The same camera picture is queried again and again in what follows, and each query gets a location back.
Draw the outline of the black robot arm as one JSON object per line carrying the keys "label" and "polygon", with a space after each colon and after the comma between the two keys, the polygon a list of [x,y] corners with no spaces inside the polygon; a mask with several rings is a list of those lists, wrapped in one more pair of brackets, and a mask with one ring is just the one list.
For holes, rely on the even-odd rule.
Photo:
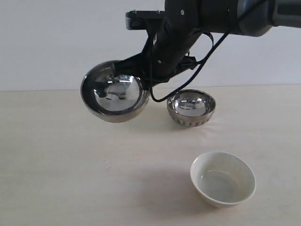
{"label": "black robot arm", "polygon": [[148,34],[141,53],[115,62],[115,74],[139,78],[147,89],[193,69],[199,73],[205,60],[188,51],[201,35],[220,33],[260,37],[277,26],[299,28],[298,0],[167,0],[164,11],[129,11],[128,30]]}

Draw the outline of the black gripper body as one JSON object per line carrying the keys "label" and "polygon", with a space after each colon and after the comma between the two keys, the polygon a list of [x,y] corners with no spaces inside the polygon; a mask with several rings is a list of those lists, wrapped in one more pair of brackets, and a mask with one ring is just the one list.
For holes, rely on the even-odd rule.
{"label": "black gripper body", "polygon": [[197,66],[197,60],[194,56],[183,56],[179,62],[159,59],[155,48],[147,47],[142,52],[141,75],[142,87],[149,89],[151,86],[150,76],[152,72],[152,85],[166,83],[171,78],[180,73]]}

